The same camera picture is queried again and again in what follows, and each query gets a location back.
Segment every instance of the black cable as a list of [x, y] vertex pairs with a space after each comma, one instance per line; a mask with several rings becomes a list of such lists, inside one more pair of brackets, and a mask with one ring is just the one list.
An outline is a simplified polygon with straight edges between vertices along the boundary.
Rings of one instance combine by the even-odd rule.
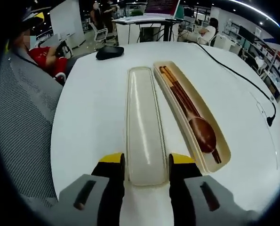
[[222, 64], [221, 62], [219, 62], [218, 60], [216, 60], [211, 54], [209, 54], [208, 51], [205, 50], [205, 48], [203, 48], [200, 44], [198, 44], [197, 42], [195, 41], [189, 41], [190, 43], [195, 43], [197, 45], [199, 45], [199, 47], [202, 48], [202, 50], [209, 55], [209, 57], [211, 57], [216, 63], [218, 63], [219, 65], [221, 65], [222, 67], [230, 70], [231, 72], [235, 73], [236, 75], [238, 75], [239, 77], [241, 77], [242, 79], [246, 80], [247, 82], [249, 82], [251, 85], [253, 85], [256, 89], [258, 89], [272, 104], [273, 108], [274, 108], [274, 114], [272, 117], [267, 117], [266, 118], [266, 121], [267, 121], [267, 124], [269, 126], [272, 126], [272, 121], [274, 120], [274, 118], [276, 117], [276, 106], [275, 104], [271, 101], [271, 99], [263, 92], [263, 90], [261, 90], [257, 85], [255, 85], [253, 82], [251, 82], [249, 79], [247, 79], [246, 77], [242, 76], [241, 74], [239, 74], [238, 72], [234, 71], [233, 69], [231, 69], [230, 67]]
[[160, 39], [161, 39], [161, 37], [163, 37], [164, 36], [164, 34], [162, 34], [158, 39], [157, 39], [157, 41], [159, 41]]
[[130, 25], [129, 25], [129, 30], [128, 30], [128, 44], [129, 44], [129, 36], [130, 36]]
[[140, 39], [140, 36], [141, 36], [141, 27], [140, 27], [140, 25], [139, 25], [139, 30], [140, 30], [140, 33], [139, 33], [138, 40], [136, 41], [137, 43], [139, 42], [139, 39]]
[[171, 34], [172, 34], [173, 41], [174, 41], [174, 33], [173, 33], [173, 30], [171, 30]]
[[161, 29], [159, 28], [159, 31], [156, 32], [155, 34], [153, 34], [153, 36], [157, 35], [158, 33], [162, 32], [163, 30], [164, 30], [164, 29], [161, 30]]

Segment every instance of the monitor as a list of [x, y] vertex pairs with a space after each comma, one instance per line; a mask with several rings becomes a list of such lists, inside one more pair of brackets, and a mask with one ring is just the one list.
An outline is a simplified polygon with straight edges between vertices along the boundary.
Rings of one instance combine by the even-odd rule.
[[148, 0], [145, 14], [175, 17], [180, 0]]
[[247, 29], [245, 29], [242, 26], [240, 26], [238, 34], [251, 43], [254, 43], [254, 41], [255, 41], [255, 35], [253, 33], [249, 32]]
[[178, 6], [177, 7], [177, 11], [176, 11], [176, 19], [184, 19], [184, 8], [182, 6]]

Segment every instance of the red shirt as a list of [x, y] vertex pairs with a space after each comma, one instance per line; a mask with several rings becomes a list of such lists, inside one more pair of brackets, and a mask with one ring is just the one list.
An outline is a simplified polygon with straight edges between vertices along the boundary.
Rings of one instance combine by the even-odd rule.
[[52, 77], [55, 77], [58, 73], [65, 72], [67, 58], [57, 58], [55, 64], [51, 68], [47, 69], [46, 59], [49, 49], [50, 47], [33, 48], [29, 50], [28, 54], [42, 70], [46, 71]]

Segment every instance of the chair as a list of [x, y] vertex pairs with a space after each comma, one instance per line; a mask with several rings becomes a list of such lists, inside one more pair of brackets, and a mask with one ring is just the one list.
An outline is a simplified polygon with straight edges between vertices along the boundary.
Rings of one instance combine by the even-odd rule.
[[38, 205], [51, 207], [57, 202], [50, 140], [61, 91], [62, 86], [36, 65], [11, 51], [3, 56], [0, 154], [17, 191], [33, 209]]
[[95, 42], [103, 42], [106, 43], [106, 37], [107, 37], [107, 28], [101, 29], [101, 30], [97, 30], [96, 26], [93, 23], [89, 23], [91, 25], [91, 27], [93, 28], [94, 32], [95, 32], [95, 36], [94, 36], [94, 41]]
[[204, 40], [203, 37], [198, 37], [198, 38], [197, 38], [197, 42], [198, 42], [199, 44], [202, 44], [202, 45], [211, 46], [212, 41], [215, 41], [217, 35], [218, 35], [218, 33], [217, 33], [216, 35], [214, 35], [214, 37], [211, 38], [210, 41]]

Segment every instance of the person sitting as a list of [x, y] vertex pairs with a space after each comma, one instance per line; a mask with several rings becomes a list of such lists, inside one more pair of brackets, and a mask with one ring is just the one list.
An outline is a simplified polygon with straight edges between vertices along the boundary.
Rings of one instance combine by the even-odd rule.
[[209, 26], [206, 28], [201, 28], [198, 33], [190, 32], [187, 30], [183, 30], [181, 32], [180, 39], [181, 41], [195, 41], [199, 42], [199, 44], [206, 45], [218, 32], [218, 20], [215, 18], [211, 18], [209, 22]]
[[33, 48], [29, 50], [25, 45], [24, 35], [25, 32], [22, 32], [9, 41], [9, 47], [16, 55], [19, 55], [19, 51], [26, 52], [38, 67], [47, 72], [51, 77], [67, 76], [64, 73], [67, 67], [67, 59], [56, 57], [55, 47]]

